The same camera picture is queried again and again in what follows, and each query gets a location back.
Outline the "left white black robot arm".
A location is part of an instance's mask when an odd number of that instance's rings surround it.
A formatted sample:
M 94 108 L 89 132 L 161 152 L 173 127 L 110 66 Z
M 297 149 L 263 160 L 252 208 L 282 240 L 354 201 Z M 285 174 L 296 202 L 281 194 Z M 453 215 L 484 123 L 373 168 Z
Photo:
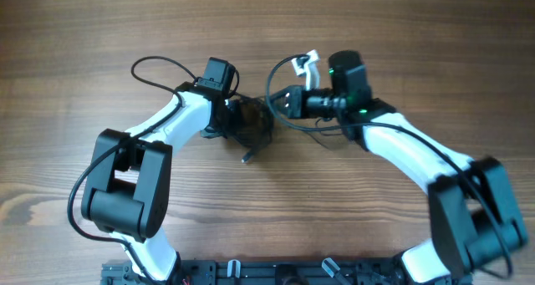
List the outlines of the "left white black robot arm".
M 90 165 L 75 182 L 68 201 L 73 229 L 74 198 L 84 191 L 81 215 L 102 231 L 102 242 L 119 243 L 144 284 L 181 284 L 179 253 L 163 230 L 171 186 L 171 162 L 196 133 L 222 132 L 227 100 L 239 73 L 229 62 L 209 58 L 204 74 L 171 90 L 171 100 L 145 122 L 126 131 L 99 134 Z

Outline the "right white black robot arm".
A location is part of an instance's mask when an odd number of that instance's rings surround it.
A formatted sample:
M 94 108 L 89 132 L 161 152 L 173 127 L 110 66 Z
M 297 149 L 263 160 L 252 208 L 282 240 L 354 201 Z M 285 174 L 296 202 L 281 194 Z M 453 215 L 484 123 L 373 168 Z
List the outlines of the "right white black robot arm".
M 474 160 L 414 127 L 403 114 L 374 97 L 359 53 L 329 57 L 331 85 L 320 87 L 315 51 L 288 58 L 302 85 L 267 90 L 267 106 L 282 124 L 303 129 L 305 119 L 330 121 L 364 150 L 382 157 L 426 194 L 431 238 L 402 252 L 397 267 L 405 281 L 458 282 L 489 272 L 503 260 L 503 278 L 513 275 L 512 253 L 528 242 L 527 228 L 505 167 L 495 158 Z

